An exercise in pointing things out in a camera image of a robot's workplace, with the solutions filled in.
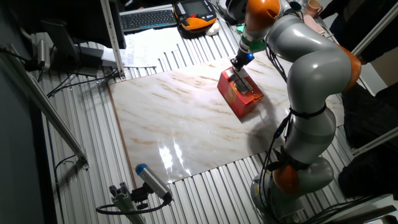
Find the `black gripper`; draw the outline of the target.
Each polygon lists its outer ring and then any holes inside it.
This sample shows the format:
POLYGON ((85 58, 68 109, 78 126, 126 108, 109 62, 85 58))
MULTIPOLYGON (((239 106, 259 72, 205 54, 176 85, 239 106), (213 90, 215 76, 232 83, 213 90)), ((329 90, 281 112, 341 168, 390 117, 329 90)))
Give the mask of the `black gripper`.
POLYGON ((232 58, 230 60, 231 64, 235 68, 233 69, 234 72, 233 81, 236 88, 241 93, 245 93, 252 90, 251 84, 247 81, 249 75, 247 74, 245 69, 243 69, 243 67, 248 63, 250 63, 252 60, 254 60, 253 54, 246 52, 238 52, 237 56, 235 56, 235 58, 232 58))

